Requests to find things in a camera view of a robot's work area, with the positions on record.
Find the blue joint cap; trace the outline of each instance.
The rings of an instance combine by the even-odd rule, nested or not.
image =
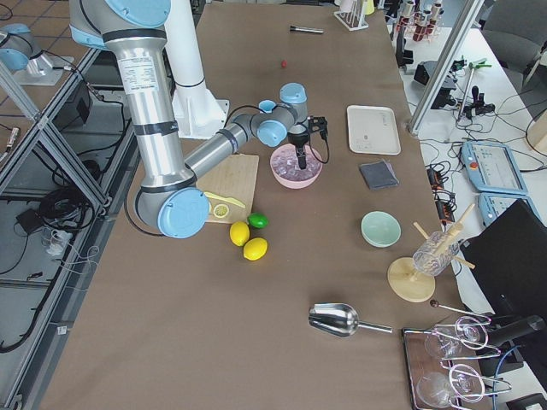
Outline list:
[[[172,194],[157,215],[157,226],[166,237],[186,238],[198,233],[209,216],[209,199],[198,188]]]
[[[104,1],[120,18],[141,28],[162,26],[171,11],[170,0],[155,0],[154,2],[150,0]]]
[[[287,129],[277,120],[265,120],[256,131],[258,139],[268,147],[277,147],[287,136]]]
[[[279,97],[283,103],[287,104],[301,104],[305,103],[308,98],[306,97],[306,90],[303,85],[298,83],[289,83],[281,87]]]
[[[70,32],[72,33],[73,40],[78,44],[82,44],[85,47],[91,47],[93,49],[107,50],[102,37],[90,34],[88,32],[83,32],[74,26],[70,26]]]
[[[28,57],[14,49],[0,49],[0,60],[11,71],[22,70],[28,64]]]
[[[277,103],[272,100],[262,100],[258,103],[258,108],[264,111],[266,114],[270,114],[272,111],[274,111],[275,106]]]
[[[21,34],[22,32],[31,32],[31,29],[21,23],[8,24],[7,26],[2,27],[2,30],[5,32],[13,34]]]

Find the table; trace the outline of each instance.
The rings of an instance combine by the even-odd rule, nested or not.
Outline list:
[[[411,110],[414,109],[414,104],[419,101],[424,89],[423,85],[413,80],[413,74],[411,72],[420,62],[437,60],[440,50],[444,46],[449,34],[450,29],[444,27],[440,29],[438,37],[431,43],[427,41],[416,43],[412,40],[407,42],[407,49],[414,51],[415,62],[412,65],[407,66],[410,74],[405,74],[405,72],[401,70],[401,77]],[[503,115],[502,118],[504,120],[513,126],[526,129],[532,117],[527,109],[525,109],[521,99],[517,96],[517,91],[499,65],[480,30],[472,29],[469,31],[460,55],[464,55],[468,62],[476,61],[482,57],[487,59],[492,67],[482,68],[476,71],[473,77],[473,85],[477,85],[479,91],[485,93],[486,103],[494,103],[496,105],[496,111],[498,113],[513,113],[511,115]],[[467,77],[465,75],[458,77],[458,84],[461,88],[465,87],[466,80]],[[459,90],[453,91],[452,96],[455,98],[462,98],[462,92]],[[515,153],[515,159],[517,160],[519,168],[533,169],[537,167],[539,163],[526,155],[533,155],[537,158],[541,158],[541,156],[534,153],[523,139],[516,139],[523,137],[524,133],[500,119],[497,119],[496,122],[494,122],[494,120],[494,117],[475,117],[473,119],[475,124],[482,125],[485,130],[491,129],[491,132],[488,134],[475,133],[474,136],[477,139],[495,138],[500,142],[514,140],[508,143],[509,147],[524,153]],[[469,124],[469,121],[463,120],[462,124]],[[424,162],[427,165],[432,161],[449,161],[451,168],[457,169],[457,159],[450,158],[447,155],[448,148],[450,147],[449,144],[462,141],[462,139],[467,136],[465,131],[456,129],[455,118],[452,112],[430,110],[424,119],[419,132],[420,141],[424,143],[422,144]],[[525,173],[523,174],[523,178],[530,191],[529,196],[532,198],[540,218],[543,222],[547,221],[547,185],[545,185],[545,172]],[[479,194],[470,184],[465,171],[462,173],[453,173],[453,178],[451,177],[450,181],[447,182],[447,188],[456,193],[456,202],[458,205],[456,217],[459,217],[462,214],[469,203],[477,204]],[[475,237],[484,229],[480,212],[478,208],[476,208],[471,217],[466,220],[462,237]],[[462,272],[458,275],[457,281],[462,300],[468,307],[477,313],[493,311],[468,268],[462,268]],[[526,364],[524,368],[504,373],[503,376],[513,384],[514,388],[510,393],[500,395],[500,402],[537,392],[542,392],[544,396],[547,397],[547,393],[545,393],[545,390],[538,383],[538,380],[533,376]]]
[[[289,33],[291,24],[325,34]],[[256,262],[243,259],[225,225],[158,239],[119,216],[42,409],[409,407],[398,329],[429,327],[446,312],[399,299],[386,272],[422,243],[414,220],[428,231],[438,221],[419,144],[404,128],[410,113],[384,18],[376,13],[368,24],[348,32],[329,8],[206,6],[197,34],[211,91],[237,107],[301,82],[309,112],[328,120],[332,161],[309,188],[288,190],[269,170],[271,150],[244,146],[261,156],[253,210],[270,220],[253,232],[269,241]],[[358,165],[379,157],[350,152],[351,104],[394,110],[402,154],[388,159],[399,187],[364,184]],[[403,228],[388,249],[361,237],[361,217],[375,209]],[[436,298],[460,305],[452,275],[437,284]],[[317,302],[349,303],[362,319],[396,330],[333,337],[307,323]]]

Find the white tray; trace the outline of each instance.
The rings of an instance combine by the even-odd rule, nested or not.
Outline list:
[[[382,155],[401,152],[395,114],[391,108],[350,105],[347,113],[353,152]]]

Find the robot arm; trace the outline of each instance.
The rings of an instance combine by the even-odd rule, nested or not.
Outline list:
[[[252,137],[273,147],[287,133],[306,132],[308,110],[304,88],[285,85],[270,113],[238,116],[185,161],[162,61],[169,11],[170,0],[70,0],[74,40],[110,50],[118,61],[146,173],[136,213],[164,235],[182,238],[197,233],[209,214],[208,199],[195,188],[197,177]]]
[[[8,24],[0,29],[0,60],[9,70],[25,69],[33,77],[53,70],[52,60],[44,53],[30,29],[24,24]]]

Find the metal ice scoop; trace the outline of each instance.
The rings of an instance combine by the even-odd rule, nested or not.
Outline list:
[[[309,310],[309,324],[334,336],[353,335],[358,327],[392,333],[390,326],[359,321],[354,308],[345,303],[317,303]]]

